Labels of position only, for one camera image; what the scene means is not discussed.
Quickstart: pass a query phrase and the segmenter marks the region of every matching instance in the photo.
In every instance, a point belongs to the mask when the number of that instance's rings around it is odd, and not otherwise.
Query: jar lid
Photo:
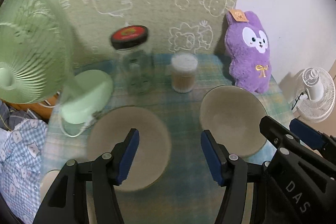
[[[198,67],[198,59],[191,53],[178,53],[173,55],[171,65],[177,72],[194,73]]]
[[[127,26],[111,36],[111,44],[116,50],[125,50],[139,46],[147,41],[148,29],[145,26]]]

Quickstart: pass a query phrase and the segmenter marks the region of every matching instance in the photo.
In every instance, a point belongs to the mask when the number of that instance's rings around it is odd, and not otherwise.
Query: electric fan
[[[297,105],[299,114],[309,122],[322,122],[335,105],[335,85],[330,74],[322,68],[305,69],[298,77],[295,98],[304,94]]]
[[[108,102],[113,82],[100,70],[74,76],[73,33],[58,0],[4,0],[0,7],[0,98],[35,103],[63,87],[66,122],[88,122]]]

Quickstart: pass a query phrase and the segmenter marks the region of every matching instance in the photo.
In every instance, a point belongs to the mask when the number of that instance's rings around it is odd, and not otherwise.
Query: orange tag
[[[233,18],[238,22],[248,22],[244,12],[242,10],[231,9],[229,12],[232,14]]]

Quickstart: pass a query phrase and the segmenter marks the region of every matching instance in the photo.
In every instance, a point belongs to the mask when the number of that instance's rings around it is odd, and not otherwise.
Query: blue gripper pad
[[[224,179],[222,178],[221,171],[222,164],[205,131],[201,133],[201,147],[213,180],[216,181],[218,185],[223,185]]]
[[[124,154],[119,162],[119,171],[116,177],[116,181],[120,185],[128,176],[128,172],[131,168],[135,153],[137,152],[139,145],[139,131],[135,129],[131,140],[129,141],[127,148],[125,149]]]
[[[312,150],[322,149],[325,144],[322,135],[319,132],[298,119],[291,120],[289,130],[298,136],[300,140]]]

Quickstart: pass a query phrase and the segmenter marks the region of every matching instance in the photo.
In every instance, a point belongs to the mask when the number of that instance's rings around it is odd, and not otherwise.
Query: red and black lid
[[[145,26],[127,26],[111,36],[111,44],[116,50],[125,50],[139,46],[147,41],[148,29]]]

